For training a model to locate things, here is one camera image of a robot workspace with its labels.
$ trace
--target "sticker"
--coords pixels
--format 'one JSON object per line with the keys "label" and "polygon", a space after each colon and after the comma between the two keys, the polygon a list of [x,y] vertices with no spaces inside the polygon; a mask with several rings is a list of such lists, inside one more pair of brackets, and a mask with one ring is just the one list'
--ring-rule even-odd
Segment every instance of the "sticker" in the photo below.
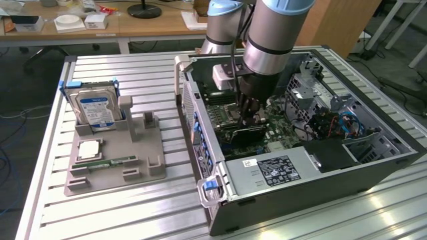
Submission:
{"label": "sticker", "polygon": [[116,34],[114,33],[97,33],[96,37],[114,37]]}
{"label": "sticker", "polygon": [[256,166],[256,158],[248,159],[248,160],[242,160],[242,166],[246,167],[252,167]]}
{"label": "sticker", "polygon": [[84,98],[80,100],[88,124],[101,128],[113,125],[114,119],[108,106],[106,97]]}
{"label": "sticker", "polygon": [[100,164],[100,165],[94,165],[94,166],[88,166],[88,169],[93,170],[93,169],[106,169],[109,168],[109,164]]}
{"label": "sticker", "polygon": [[110,162],[110,164],[113,164],[113,165],[114,165],[114,164],[122,164],[122,160],[110,160],[109,162]]}
{"label": "sticker", "polygon": [[288,156],[274,157],[257,162],[268,186],[276,186],[301,179]]}

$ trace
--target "aluminum table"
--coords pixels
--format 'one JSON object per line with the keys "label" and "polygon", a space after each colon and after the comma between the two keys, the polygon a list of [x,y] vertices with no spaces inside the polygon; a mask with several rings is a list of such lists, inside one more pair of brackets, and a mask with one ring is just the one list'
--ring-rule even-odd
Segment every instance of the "aluminum table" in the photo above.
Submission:
{"label": "aluminum table", "polygon": [[[316,49],[427,147],[427,130],[332,50]],[[185,148],[173,94],[173,58],[185,52],[81,56],[65,62],[63,81],[120,81],[133,96],[132,114],[154,111],[160,119],[165,179],[70,197],[63,183],[74,134],[74,114],[55,92],[15,239],[285,240],[425,239],[427,159],[394,172],[373,188],[226,235],[210,237]],[[344,86],[324,73],[336,94]]]}

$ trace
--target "white label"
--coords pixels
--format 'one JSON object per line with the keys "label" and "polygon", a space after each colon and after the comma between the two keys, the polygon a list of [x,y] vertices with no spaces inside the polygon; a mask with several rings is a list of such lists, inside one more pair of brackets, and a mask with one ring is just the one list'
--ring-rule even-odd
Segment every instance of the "white label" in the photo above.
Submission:
{"label": "white label", "polygon": [[289,177],[296,177],[297,175],[298,175],[297,172],[293,172],[293,173],[288,174]]}
{"label": "white label", "polygon": [[113,125],[114,119],[108,106],[106,97],[84,98],[80,100],[82,111],[88,124],[93,127],[102,128]]}
{"label": "white label", "polygon": [[248,160],[242,160],[241,162],[242,162],[242,166],[244,166],[245,168],[257,165],[257,163],[256,163],[256,158],[248,159]]}
{"label": "white label", "polygon": [[96,34],[96,37],[113,37],[113,36],[116,36],[114,33],[97,33]]}
{"label": "white label", "polygon": [[121,164],[122,160],[110,160],[109,162],[110,162],[110,164]]}

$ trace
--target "chair leg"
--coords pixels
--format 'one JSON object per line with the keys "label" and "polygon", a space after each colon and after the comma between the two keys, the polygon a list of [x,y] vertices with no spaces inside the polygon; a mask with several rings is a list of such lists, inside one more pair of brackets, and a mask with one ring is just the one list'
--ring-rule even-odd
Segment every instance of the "chair leg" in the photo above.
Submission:
{"label": "chair leg", "polygon": [[37,51],[35,54],[31,55],[22,64],[23,69],[27,69],[29,64],[31,64],[38,58],[41,58],[41,56],[45,55],[51,49],[51,46],[45,46],[43,48],[41,48],[39,51]]}
{"label": "chair leg", "polygon": [[58,51],[63,56],[69,56],[67,52],[59,46],[53,46],[53,49]]}
{"label": "chair leg", "polygon": [[27,47],[19,46],[18,51],[21,54],[26,54],[29,52]]}

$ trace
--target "cardboard box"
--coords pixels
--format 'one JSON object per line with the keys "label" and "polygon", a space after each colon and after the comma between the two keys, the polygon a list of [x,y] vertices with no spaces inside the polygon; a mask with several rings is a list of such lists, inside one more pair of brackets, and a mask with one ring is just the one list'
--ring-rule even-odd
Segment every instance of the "cardboard box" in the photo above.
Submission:
{"label": "cardboard box", "polygon": [[41,32],[45,24],[41,16],[10,16],[17,32]]}
{"label": "cardboard box", "polygon": [[104,14],[88,15],[84,20],[86,29],[105,29],[108,25],[106,16]]}
{"label": "cardboard box", "polygon": [[209,1],[208,0],[193,0],[192,4],[192,14],[193,18],[200,24],[205,24],[208,22],[208,8]]}

